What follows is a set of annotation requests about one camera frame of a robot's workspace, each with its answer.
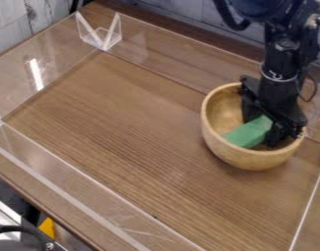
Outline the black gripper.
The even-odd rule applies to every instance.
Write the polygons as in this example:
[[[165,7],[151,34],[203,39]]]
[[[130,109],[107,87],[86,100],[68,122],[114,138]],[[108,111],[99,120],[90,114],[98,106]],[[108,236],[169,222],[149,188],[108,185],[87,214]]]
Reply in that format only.
[[[302,68],[293,59],[266,57],[258,78],[241,77],[241,113],[249,123],[262,115],[272,121],[265,134],[265,145],[277,147],[289,137],[298,138],[308,120],[297,98],[304,82]]]

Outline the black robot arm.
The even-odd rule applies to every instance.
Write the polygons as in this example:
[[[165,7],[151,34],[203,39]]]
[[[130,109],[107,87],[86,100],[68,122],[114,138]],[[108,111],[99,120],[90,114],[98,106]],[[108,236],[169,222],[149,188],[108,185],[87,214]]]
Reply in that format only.
[[[242,119],[249,123],[265,116],[272,121],[264,143],[274,147],[296,138],[308,125],[298,107],[304,83],[313,79],[309,66],[320,44],[317,0],[213,0],[225,24],[244,31],[254,23],[264,26],[265,56],[261,76],[245,75],[241,82]]]

